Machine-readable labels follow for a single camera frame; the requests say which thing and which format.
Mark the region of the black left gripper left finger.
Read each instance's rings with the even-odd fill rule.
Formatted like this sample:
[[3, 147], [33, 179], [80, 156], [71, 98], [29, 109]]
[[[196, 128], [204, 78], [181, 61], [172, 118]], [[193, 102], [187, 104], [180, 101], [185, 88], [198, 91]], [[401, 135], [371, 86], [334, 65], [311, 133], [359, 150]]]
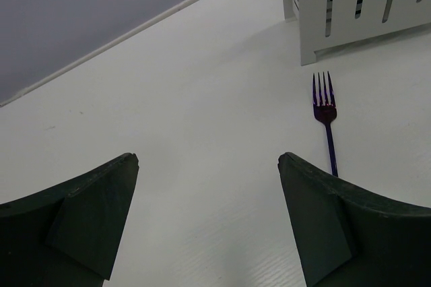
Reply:
[[126, 153], [1, 204], [2, 286], [102, 286], [131, 206], [139, 161]]

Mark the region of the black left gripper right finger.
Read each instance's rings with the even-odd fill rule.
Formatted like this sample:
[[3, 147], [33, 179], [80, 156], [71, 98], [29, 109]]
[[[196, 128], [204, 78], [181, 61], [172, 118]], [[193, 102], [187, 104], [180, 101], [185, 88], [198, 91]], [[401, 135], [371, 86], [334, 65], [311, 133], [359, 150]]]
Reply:
[[278, 169], [307, 286], [429, 286], [430, 209], [378, 195], [297, 155]]

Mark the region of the purple iridescent fork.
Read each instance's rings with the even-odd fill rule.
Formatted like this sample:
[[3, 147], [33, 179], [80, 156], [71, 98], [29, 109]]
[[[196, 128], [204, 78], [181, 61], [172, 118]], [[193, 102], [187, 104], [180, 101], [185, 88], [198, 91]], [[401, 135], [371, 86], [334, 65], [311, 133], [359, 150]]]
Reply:
[[335, 144], [331, 129], [332, 122], [337, 118], [337, 108], [333, 84], [328, 71], [312, 76], [312, 106], [315, 119], [325, 126], [331, 172], [333, 176], [338, 177]]

